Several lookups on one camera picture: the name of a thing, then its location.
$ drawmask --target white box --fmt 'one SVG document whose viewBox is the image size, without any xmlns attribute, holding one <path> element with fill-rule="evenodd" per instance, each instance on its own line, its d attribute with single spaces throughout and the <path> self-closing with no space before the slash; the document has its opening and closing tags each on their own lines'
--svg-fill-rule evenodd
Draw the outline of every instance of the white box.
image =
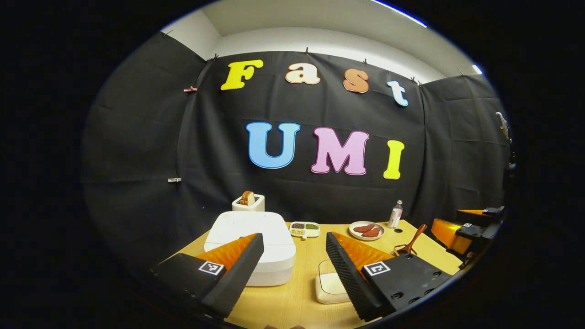
<svg viewBox="0 0 585 329">
<path fill-rule="evenodd" d="M 297 247 L 281 215 L 264 211 L 227 211 L 215 220 L 203 250 L 262 233 L 264 253 L 246 286 L 278 286 L 293 277 Z"/>
<path fill-rule="evenodd" d="M 242 197 L 232 202 L 232 211 L 264 211 L 264 196 L 254 194 L 256 201 L 252 205 L 239 204 Z"/>
</svg>

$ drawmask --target blue letter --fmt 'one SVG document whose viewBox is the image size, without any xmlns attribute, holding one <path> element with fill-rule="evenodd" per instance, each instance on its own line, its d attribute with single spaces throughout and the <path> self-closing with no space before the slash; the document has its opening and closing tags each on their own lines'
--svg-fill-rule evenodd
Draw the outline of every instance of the blue letter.
<svg viewBox="0 0 585 329">
<path fill-rule="evenodd" d="M 279 156 L 269 156 L 266 153 L 266 139 L 272 125 L 267 122 L 252 122 L 246 126 L 250 132 L 248 145 L 250 160 L 258 166 L 266 169 L 278 169 L 285 167 L 293 160 L 294 138 L 301 126 L 286 122 L 278 125 L 278 130 L 283 132 L 283 151 Z"/>
<path fill-rule="evenodd" d="M 396 103 L 402 106 L 408 105 L 408 101 L 402 98 L 404 88 L 400 87 L 398 81 L 388 81 L 388 87 L 392 89 L 392 96 L 394 96 L 394 100 L 396 101 Z"/>
</svg>

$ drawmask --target small bottle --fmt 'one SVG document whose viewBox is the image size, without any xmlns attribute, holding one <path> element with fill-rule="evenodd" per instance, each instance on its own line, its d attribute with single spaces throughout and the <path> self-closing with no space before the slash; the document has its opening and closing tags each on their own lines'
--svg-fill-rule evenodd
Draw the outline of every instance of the small bottle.
<svg viewBox="0 0 585 329">
<path fill-rule="evenodd" d="M 399 200 L 398 203 L 392 209 L 392 214 L 390 215 L 388 226 L 390 228 L 397 228 L 400 216 L 402 216 L 402 200 Z"/>
</svg>

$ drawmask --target pink letter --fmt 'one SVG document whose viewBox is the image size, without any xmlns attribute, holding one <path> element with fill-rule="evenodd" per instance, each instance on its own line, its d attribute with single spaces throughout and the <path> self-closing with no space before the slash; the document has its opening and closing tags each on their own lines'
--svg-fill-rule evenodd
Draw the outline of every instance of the pink letter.
<svg viewBox="0 0 585 329">
<path fill-rule="evenodd" d="M 348 158 L 349 164 L 343 170 L 346 174 L 363 175 L 366 173 L 364 152 L 366 151 L 366 141 L 370 138 L 370 135 L 363 131 L 354 131 L 349 134 L 345 145 L 342 147 L 337 134 L 331 128 L 315 128 L 313 133 L 319 141 L 317 145 L 317 161 L 311 166 L 312 172 L 317 174 L 328 173 L 327 156 L 329 156 L 336 173 L 339 173 Z"/>
</svg>

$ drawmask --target table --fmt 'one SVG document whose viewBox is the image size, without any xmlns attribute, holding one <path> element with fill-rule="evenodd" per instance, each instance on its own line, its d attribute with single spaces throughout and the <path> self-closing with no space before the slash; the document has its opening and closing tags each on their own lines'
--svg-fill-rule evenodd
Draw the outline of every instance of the table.
<svg viewBox="0 0 585 329">
<path fill-rule="evenodd" d="M 401 233 L 387 228 L 386 222 L 378 224 L 384 226 L 386 233 L 378 240 L 361 242 L 388 253 L 396 245 L 409 243 L 417 231 L 404 220 L 398 224 L 398 228 L 402 229 Z M 325 251 L 326 233 L 338 232 L 351 237 L 349 224 L 320 224 L 320 226 L 321 235 L 316 238 L 307 238 L 304 241 L 299 237 L 292 238 L 297 246 L 292 279 L 280 286 L 245 287 L 225 321 L 250 329 L 264 329 L 267 324 L 278 329 L 289 329 L 295 325 L 302 325 L 306 329 L 344 329 L 366 324 L 357 315 L 351 301 L 321 304 L 316 299 L 315 278 L 319 272 L 318 265 L 321 261 L 329 259 Z M 430 228 L 425 232 L 432 234 Z M 177 253 L 191 256 L 203 253 L 203 244 L 208 234 L 209 231 Z M 450 275 L 459 270 L 461 261 L 446 252 L 442 246 L 424 233 L 414 243 L 414 249 L 420 258 Z"/>
</svg>

